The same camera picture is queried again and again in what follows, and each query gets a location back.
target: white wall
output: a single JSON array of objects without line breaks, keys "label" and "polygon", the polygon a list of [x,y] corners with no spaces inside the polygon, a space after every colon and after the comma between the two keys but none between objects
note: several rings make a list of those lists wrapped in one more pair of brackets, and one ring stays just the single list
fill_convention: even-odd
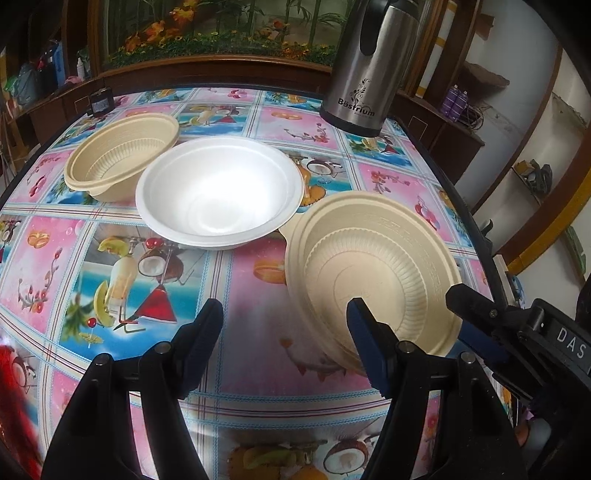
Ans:
[{"label": "white wall", "polygon": [[[562,54],[554,91],[565,101],[572,102],[585,119],[591,116],[591,97],[565,52]],[[583,134],[560,113],[551,100],[517,162],[534,159],[540,165],[549,164],[552,167],[554,188],[577,153],[582,139]],[[525,225],[536,209],[537,205],[526,187],[514,172],[509,171],[475,213],[474,219],[480,226],[492,219],[494,227],[487,237],[493,243],[493,251],[496,251]]]},{"label": "white wall", "polygon": [[574,319],[580,286],[562,239],[517,278],[523,286],[526,307],[530,307],[534,299],[543,299]]},{"label": "white wall", "polygon": [[507,132],[487,119],[476,132],[485,146],[456,184],[470,206],[492,184],[529,128],[550,80],[557,51],[555,36],[523,0],[485,0],[482,12],[494,16],[495,23],[488,40],[475,35],[467,60],[511,82],[486,101],[511,121],[515,131]]}]

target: black device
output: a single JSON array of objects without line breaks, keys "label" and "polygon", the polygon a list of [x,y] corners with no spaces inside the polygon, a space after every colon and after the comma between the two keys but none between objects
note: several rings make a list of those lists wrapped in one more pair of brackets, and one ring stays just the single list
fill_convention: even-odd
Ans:
[{"label": "black device", "polygon": [[95,118],[105,116],[115,109],[115,99],[111,87],[101,88],[88,96],[88,115]]}]

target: bottle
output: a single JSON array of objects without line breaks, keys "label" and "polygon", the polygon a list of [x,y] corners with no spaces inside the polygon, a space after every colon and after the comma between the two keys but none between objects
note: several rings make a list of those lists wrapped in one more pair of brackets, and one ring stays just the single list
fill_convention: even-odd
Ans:
[{"label": "bottle", "polygon": [[320,116],[360,137],[377,137],[402,82],[419,10],[415,0],[356,0]]},{"label": "bottle", "polygon": [[468,92],[460,92],[454,102],[452,109],[447,116],[452,122],[456,122],[460,115],[464,111],[464,108],[468,105]]},{"label": "bottle", "polygon": [[82,63],[82,59],[78,57],[78,63],[76,64],[76,71],[78,72],[78,76],[84,80],[84,64]]},{"label": "bottle", "polygon": [[447,95],[441,104],[441,108],[439,109],[443,115],[449,116],[449,112],[452,109],[453,104],[456,102],[456,98],[459,94],[460,89],[457,87],[457,85],[454,85],[447,91]]}]

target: table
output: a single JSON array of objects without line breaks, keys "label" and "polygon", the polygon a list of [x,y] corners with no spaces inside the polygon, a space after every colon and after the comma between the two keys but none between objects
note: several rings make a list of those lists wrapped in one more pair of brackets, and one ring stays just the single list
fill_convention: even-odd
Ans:
[{"label": "table", "polygon": [[[170,340],[214,297],[224,306],[225,325],[199,389],[181,402],[210,479],[360,478],[389,402],[314,343],[288,296],[282,236],[274,232],[233,251],[171,244],[145,226],[133,200],[99,203],[68,189],[63,167],[83,139],[141,112],[175,116],[179,142],[219,134],[256,138],[290,156],[313,202],[344,190],[370,190],[416,211],[451,250],[462,281],[490,296],[447,193],[396,122],[386,121],[378,138],[358,137],[324,122],[313,98],[198,87],[134,93],[116,104],[105,118],[84,116],[69,126],[14,186],[1,211],[0,364],[9,368],[0,370],[12,371],[12,378],[4,374],[0,384],[4,380],[20,395],[25,438],[42,459],[92,358],[100,352],[115,359],[141,355]],[[135,279],[126,293],[115,288],[122,278]],[[95,297],[104,303],[109,286],[116,320],[107,328],[96,320]],[[415,476],[429,465],[438,405],[432,393]],[[142,470],[156,477],[139,394],[131,395],[131,414]],[[246,449],[260,445],[295,448],[311,465],[239,471]],[[21,463],[39,470],[34,456],[22,455]]]}]

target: blue gripper pad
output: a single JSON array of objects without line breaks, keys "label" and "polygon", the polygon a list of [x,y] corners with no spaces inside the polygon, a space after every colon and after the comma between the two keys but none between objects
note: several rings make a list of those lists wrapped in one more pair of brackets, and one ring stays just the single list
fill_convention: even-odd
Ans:
[{"label": "blue gripper pad", "polygon": [[363,362],[369,383],[384,398],[392,398],[391,378],[396,368],[398,339],[390,327],[379,323],[363,299],[347,304],[347,327]]}]

